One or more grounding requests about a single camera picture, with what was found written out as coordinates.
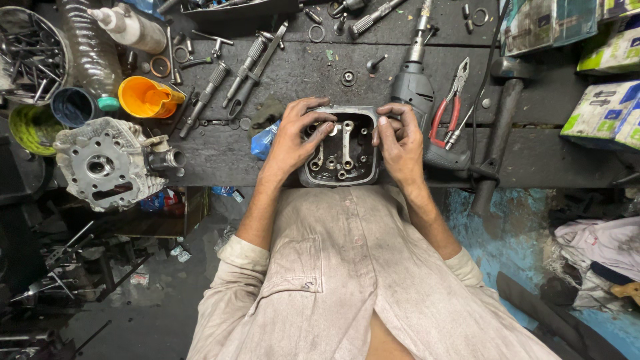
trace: forearm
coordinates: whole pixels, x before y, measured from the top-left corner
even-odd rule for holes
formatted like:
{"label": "forearm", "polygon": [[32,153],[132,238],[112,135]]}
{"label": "forearm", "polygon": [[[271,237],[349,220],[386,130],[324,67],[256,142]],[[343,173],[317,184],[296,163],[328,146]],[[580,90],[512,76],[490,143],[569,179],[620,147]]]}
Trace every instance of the forearm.
{"label": "forearm", "polygon": [[260,171],[249,207],[240,222],[236,236],[262,249],[271,248],[271,233],[278,196],[284,178]]}
{"label": "forearm", "polygon": [[462,246],[449,230],[440,211],[433,202],[429,188],[424,181],[400,186],[411,224],[424,236],[444,260],[453,258]]}

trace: hand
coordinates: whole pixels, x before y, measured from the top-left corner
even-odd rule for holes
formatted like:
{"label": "hand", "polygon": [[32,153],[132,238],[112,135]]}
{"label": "hand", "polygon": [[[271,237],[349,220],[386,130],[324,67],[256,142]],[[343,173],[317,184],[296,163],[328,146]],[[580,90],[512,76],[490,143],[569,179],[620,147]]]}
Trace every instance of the hand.
{"label": "hand", "polygon": [[[333,130],[333,122],[338,118],[329,113],[307,111],[326,105],[329,105],[328,97],[306,97],[287,105],[267,160],[260,171],[261,177],[282,183],[291,172],[309,159],[320,142]],[[325,124],[318,126],[313,135],[304,141],[302,131],[317,122]]]}
{"label": "hand", "polygon": [[[391,102],[379,107],[378,126],[373,129],[373,146],[380,146],[389,174],[402,191],[425,186],[422,171],[422,131],[410,105]],[[385,115],[395,115],[400,121]]]}

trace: plastic bottle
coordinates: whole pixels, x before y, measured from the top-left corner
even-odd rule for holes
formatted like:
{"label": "plastic bottle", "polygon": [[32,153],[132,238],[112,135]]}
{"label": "plastic bottle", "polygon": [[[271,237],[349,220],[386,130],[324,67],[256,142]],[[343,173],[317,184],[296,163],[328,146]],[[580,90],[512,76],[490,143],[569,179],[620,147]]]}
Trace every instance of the plastic bottle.
{"label": "plastic bottle", "polygon": [[129,5],[120,3],[109,9],[89,10],[117,42],[135,47],[150,54],[159,54],[166,46],[166,35],[160,25],[138,16]]}
{"label": "plastic bottle", "polygon": [[115,43],[87,10],[98,7],[98,0],[57,0],[62,28],[67,35],[74,62],[72,72],[103,111],[119,109],[118,87],[122,68]]}

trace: pliers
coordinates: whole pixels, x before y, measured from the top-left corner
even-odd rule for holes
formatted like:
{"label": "pliers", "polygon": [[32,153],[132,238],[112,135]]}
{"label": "pliers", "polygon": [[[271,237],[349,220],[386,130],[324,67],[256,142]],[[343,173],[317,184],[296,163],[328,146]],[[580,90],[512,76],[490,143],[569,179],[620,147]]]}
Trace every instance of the pliers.
{"label": "pliers", "polygon": [[438,110],[436,111],[436,115],[433,117],[433,121],[431,122],[431,131],[429,132],[429,139],[433,144],[438,147],[445,147],[445,142],[442,140],[436,139],[436,133],[438,131],[438,125],[440,124],[440,120],[442,119],[442,114],[444,114],[445,109],[451,99],[453,99],[453,112],[451,113],[451,121],[449,122],[449,127],[447,128],[447,133],[450,133],[456,129],[456,125],[458,124],[458,117],[460,116],[460,93],[462,92],[462,88],[465,86],[465,82],[469,77],[469,57],[467,57],[458,67],[458,73],[454,77],[453,86],[451,87],[451,92],[449,95],[440,103]]}

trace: green bottle cap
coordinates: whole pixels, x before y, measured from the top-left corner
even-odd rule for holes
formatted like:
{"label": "green bottle cap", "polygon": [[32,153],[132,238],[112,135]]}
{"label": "green bottle cap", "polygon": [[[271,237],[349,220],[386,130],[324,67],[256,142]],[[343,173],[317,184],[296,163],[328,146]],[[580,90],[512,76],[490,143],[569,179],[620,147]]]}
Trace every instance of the green bottle cap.
{"label": "green bottle cap", "polygon": [[120,108],[120,101],[115,97],[101,97],[98,99],[98,107],[102,111],[116,111]]}

